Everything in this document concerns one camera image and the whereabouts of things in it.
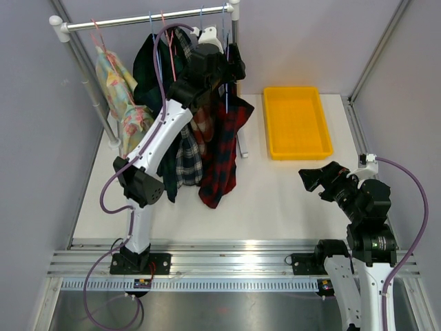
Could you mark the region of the red navy plaid skirt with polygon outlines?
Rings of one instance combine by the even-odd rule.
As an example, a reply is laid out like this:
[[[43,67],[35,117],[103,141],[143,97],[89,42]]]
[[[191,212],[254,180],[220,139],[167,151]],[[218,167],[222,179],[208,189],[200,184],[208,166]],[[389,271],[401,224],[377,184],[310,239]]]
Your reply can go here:
[[[254,106],[237,96],[233,81],[226,92],[212,93],[208,110],[214,120],[214,136],[203,157],[198,195],[207,207],[215,209],[236,186],[236,135],[251,117]]]

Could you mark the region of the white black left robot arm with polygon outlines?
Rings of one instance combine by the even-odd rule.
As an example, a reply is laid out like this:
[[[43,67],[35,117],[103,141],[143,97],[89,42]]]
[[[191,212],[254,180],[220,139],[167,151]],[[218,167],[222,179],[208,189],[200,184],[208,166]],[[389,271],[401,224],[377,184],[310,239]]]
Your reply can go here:
[[[165,153],[196,111],[209,103],[221,85],[245,78],[245,63],[236,43],[226,51],[210,43],[196,46],[178,79],[173,82],[152,128],[125,159],[113,166],[130,209],[127,239],[115,265],[141,274],[152,265],[150,229],[152,206],[165,189],[155,178]]]

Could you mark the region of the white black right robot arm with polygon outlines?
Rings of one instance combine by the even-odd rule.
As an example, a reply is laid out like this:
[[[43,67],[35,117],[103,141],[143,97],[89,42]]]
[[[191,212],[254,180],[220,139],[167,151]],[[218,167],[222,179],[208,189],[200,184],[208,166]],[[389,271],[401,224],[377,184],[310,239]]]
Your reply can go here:
[[[391,190],[377,173],[373,154],[354,171],[332,161],[299,172],[306,191],[321,186],[320,198],[337,203],[349,219],[346,240],[321,239],[312,256],[314,268],[330,278],[343,330],[396,329],[390,274],[398,246],[386,223]]]

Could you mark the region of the rust beige plaid skirt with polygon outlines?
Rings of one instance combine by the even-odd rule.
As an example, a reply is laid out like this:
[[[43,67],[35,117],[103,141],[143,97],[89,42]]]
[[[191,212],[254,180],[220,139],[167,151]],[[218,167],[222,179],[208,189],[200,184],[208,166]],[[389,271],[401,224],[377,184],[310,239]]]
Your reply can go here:
[[[209,103],[199,108],[190,123],[194,138],[199,145],[208,143],[214,136],[214,125],[216,122],[216,106]]]

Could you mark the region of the dark green plaid skirt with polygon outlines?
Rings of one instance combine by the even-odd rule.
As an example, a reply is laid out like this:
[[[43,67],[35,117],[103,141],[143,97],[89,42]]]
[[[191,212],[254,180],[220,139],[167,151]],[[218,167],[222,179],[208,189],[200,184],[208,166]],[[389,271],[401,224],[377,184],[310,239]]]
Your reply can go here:
[[[172,33],[172,29],[173,28],[170,28],[168,30],[169,34]],[[155,118],[158,116],[158,112],[162,108],[162,98],[156,73],[154,71],[153,47],[153,36],[149,35],[135,57],[133,64],[133,77],[138,83],[134,90],[135,102],[147,106],[150,109],[152,116]],[[163,86],[164,90],[167,92],[170,85],[173,83],[173,76],[169,49],[166,42],[159,42],[158,52],[158,57],[161,59],[161,73],[164,79]],[[176,77],[178,77],[180,73],[178,70],[182,68],[182,63],[175,55],[176,52],[174,46],[173,54]],[[178,192],[176,182],[176,154],[180,140],[181,135],[178,134],[165,153],[157,170],[157,175],[163,178],[165,190],[167,191],[167,198],[172,203],[175,202]]]

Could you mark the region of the navy white plaid skirt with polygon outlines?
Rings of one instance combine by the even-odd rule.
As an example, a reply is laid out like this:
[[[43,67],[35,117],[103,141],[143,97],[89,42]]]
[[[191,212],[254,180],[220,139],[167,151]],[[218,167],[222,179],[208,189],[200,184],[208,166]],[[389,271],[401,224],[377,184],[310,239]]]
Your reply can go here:
[[[191,41],[186,32],[180,28],[172,29],[172,42],[176,56],[182,63],[181,73],[189,62]],[[181,140],[176,154],[176,182],[177,188],[183,185],[198,185],[203,177],[203,162],[191,127],[186,124],[181,130]]]

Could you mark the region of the pastel floral skirt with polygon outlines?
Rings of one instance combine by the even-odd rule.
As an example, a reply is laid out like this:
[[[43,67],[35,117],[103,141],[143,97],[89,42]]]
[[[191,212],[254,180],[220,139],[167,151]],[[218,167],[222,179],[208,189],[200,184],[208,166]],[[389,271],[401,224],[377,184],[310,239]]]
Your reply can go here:
[[[121,154],[126,157],[141,142],[154,119],[147,106],[136,104],[134,90],[138,83],[119,57],[100,46],[95,50],[96,77],[112,116],[120,123]]]

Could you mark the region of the yellow plastic bin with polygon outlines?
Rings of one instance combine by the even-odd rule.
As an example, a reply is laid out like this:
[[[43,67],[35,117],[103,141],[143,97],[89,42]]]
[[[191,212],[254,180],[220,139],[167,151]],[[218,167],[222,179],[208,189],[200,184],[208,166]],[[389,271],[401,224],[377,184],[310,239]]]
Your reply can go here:
[[[323,160],[334,153],[316,87],[267,87],[263,99],[273,160]]]

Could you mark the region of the white metal clothes rack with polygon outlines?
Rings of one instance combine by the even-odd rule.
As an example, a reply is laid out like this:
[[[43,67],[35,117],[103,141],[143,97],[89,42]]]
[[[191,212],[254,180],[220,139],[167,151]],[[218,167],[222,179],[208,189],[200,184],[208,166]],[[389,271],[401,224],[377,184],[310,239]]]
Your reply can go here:
[[[58,40],[65,46],[72,61],[81,73],[81,83],[86,89],[92,106],[101,122],[104,133],[107,135],[108,147],[111,150],[117,150],[121,147],[121,140],[117,137],[107,120],[107,112],[104,106],[104,95],[101,92],[98,81],[95,76],[92,61],[88,56],[80,38],[76,32],[82,30],[93,30],[98,28],[110,28],[116,26],[128,26],[138,23],[153,23],[155,21],[171,21],[173,19],[184,19],[188,17],[202,18],[211,14],[229,14],[232,22],[232,41],[238,43],[238,22],[240,19],[240,1],[228,1],[216,7],[200,7],[196,9],[181,10],[175,12],[165,12],[157,14],[148,14],[137,17],[123,17],[118,19],[104,19],[97,22],[89,21],[86,23],[71,23],[68,11],[64,8],[61,1],[51,1],[56,14],[49,18],[49,24],[52,26]]]

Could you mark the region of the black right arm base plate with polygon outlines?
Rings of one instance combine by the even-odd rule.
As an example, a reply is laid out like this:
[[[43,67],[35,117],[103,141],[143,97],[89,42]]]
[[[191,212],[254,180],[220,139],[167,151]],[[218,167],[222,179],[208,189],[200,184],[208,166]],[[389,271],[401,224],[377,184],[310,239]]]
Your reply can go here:
[[[284,263],[292,268],[296,276],[325,276],[324,261],[314,253],[293,253],[284,258]]]

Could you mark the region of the aluminium rail frame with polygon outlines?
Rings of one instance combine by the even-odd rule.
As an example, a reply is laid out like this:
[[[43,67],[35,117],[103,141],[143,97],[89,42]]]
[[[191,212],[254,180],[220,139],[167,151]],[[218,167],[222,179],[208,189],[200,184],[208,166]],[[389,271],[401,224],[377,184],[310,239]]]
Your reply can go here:
[[[154,224],[152,251],[171,254],[169,279],[311,279],[296,276],[284,258],[309,253],[319,239],[343,239],[347,219],[335,205],[305,191],[298,171],[318,168],[331,161],[355,168],[363,138],[349,100],[341,89],[321,96],[334,153],[323,160],[274,161],[269,155],[265,128],[263,86],[247,81],[246,100],[256,110],[244,129],[250,156],[239,159],[239,187],[221,205],[206,208],[195,191],[172,205],[161,201],[164,215]],[[110,274],[110,237],[120,233],[124,216],[105,215],[98,205],[99,190],[110,175],[116,154],[96,138],[94,158],[86,178],[72,239],[52,257],[47,276],[59,284],[65,278],[133,278]]]

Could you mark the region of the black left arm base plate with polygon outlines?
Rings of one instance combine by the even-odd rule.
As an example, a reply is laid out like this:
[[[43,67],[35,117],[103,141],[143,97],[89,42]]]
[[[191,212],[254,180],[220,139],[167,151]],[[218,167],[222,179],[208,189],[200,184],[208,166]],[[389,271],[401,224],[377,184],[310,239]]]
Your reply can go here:
[[[172,256],[168,253],[149,253],[147,259],[130,261],[121,253],[112,256],[110,274],[112,275],[168,275]]]

